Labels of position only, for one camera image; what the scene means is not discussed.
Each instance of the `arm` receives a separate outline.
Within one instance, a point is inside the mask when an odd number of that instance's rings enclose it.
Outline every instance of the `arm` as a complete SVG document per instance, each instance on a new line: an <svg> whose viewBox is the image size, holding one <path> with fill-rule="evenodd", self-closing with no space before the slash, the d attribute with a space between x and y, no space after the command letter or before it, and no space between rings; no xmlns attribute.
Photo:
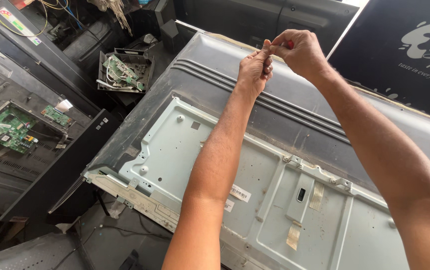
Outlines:
<svg viewBox="0 0 430 270"><path fill-rule="evenodd" d="M284 47L292 40L294 49ZM287 30L272 42L282 57L326 98L370 179L385 199L411 269L430 269L430 160L395 124L334 71L315 34Z"/></svg>
<svg viewBox="0 0 430 270"><path fill-rule="evenodd" d="M270 42L240 62L238 80L217 125L193 165L180 219L162 269L220 269L220 229L235 180L248 117L272 77Z"/></svg>

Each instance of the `yellow wire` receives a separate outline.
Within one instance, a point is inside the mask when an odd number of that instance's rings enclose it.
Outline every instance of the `yellow wire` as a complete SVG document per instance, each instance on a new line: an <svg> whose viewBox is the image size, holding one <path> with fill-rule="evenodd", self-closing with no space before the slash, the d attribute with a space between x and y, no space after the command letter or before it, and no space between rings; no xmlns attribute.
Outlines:
<svg viewBox="0 0 430 270"><path fill-rule="evenodd" d="M45 26L43 27L42 31L40 31L40 33L38 33L38 34L35 34L35 35L24 35L24 34L20 34L20 33L16 32L16 31L13 31L12 29L10 29L6 24L4 24L4 23L3 23L3 21L1 21L1 20L0 20L0 23L1 23L4 27L6 27L8 30L10 30L11 32L13 32L13 33L15 33L15 34L17 34L17 35L19 35L19 36L27 37L27 38L36 37L36 36L38 36L38 35L40 35L40 34L42 34L42 33L43 33L43 31L44 31L44 30L45 30L45 28L46 28L46 25L48 24L48 14L46 13L46 8L45 8L45 5L44 5L43 3L42 3L42 6L43 6L43 10L45 11Z"/></svg>
<svg viewBox="0 0 430 270"><path fill-rule="evenodd" d="M43 0L39 0L39 1L42 2L42 3L44 3L47 7L55 9L55 10L64 10L64 9L66 9L68 7L68 0L67 0L67 5L64 6L63 8L56 8L56 6L60 4L60 2L58 2L58 0L56 0L56 4L55 5L47 3L47 2L45 2Z"/></svg>

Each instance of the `power supply board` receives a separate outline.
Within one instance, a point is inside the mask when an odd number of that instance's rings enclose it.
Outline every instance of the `power supply board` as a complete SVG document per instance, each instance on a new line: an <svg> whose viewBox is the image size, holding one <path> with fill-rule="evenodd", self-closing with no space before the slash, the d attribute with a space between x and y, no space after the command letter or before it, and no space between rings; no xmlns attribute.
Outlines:
<svg viewBox="0 0 430 270"><path fill-rule="evenodd" d="M143 84L137 82L139 76L115 55L110 56L103 63L103 66L106 68L106 76L112 77L115 83L120 86L134 86L140 91L143 90ZM139 71L143 70L144 72L145 68L146 66L140 67Z"/></svg>
<svg viewBox="0 0 430 270"><path fill-rule="evenodd" d="M56 122L57 124L60 124L62 126L66 126L70 121L71 118L67 115L63 114L62 112L58 111L51 105L48 105L42 112L46 118Z"/></svg>
<svg viewBox="0 0 430 270"><path fill-rule="evenodd" d="M9 105L0 113L0 145L24 154L38 139L27 132L36 120Z"/></svg>

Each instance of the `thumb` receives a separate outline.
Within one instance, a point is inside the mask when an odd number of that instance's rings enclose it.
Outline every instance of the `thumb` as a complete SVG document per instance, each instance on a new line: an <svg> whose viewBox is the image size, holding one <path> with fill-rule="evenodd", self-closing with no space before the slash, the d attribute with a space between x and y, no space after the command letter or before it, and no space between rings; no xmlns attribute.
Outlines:
<svg viewBox="0 0 430 270"><path fill-rule="evenodd" d="M283 59L285 59L288 52L290 52L290 50L283 46L270 46L270 54L275 54Z"/></svg>
<svg viewBox="0 0 430 270"><path fill-rule="evenodd" d="M265 59L270 56L270 44L270 40L266 39L263 42L263 47L261 48L260 52L254 58L259 61L265 61Z"/></svg>

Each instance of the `white label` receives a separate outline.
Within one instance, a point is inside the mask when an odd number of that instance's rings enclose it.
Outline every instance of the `white label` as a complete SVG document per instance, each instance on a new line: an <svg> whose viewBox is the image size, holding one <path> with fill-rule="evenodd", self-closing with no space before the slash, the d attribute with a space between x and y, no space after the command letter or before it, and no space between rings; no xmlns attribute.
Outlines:
<svg viewBox="0 0 430 270"><path fill-rule="evenodd" d="M247 192L246 190L235 184L233 184L232 189L230 190L230 194L245 202L248 202L251 197L251 193Z"/></svg>
<svg viewBox="0 0 430 270"><path fill-rule="evenodd" d="M232 209L233 209L233 205L235 205L235 203L234 202L232 202L231 200L229 200L229 199L226 199L226 202L225 202L225 210L227 210L228 212L231 212L232 211Z"/></svg>
<svg viewBox="0 0 430 270"><path fill-rule="evenodd" d="M25 36L31 36L27 37L30 41L32 41L35 46L38 46L38 44L42 43L41 40L39 40L35 34L32 33L32 31L28 30L28 28L22 24L11 12L8 11L6 8L0 9L0 14L7 19L17 30L19 30L23 35Z"/></svg>

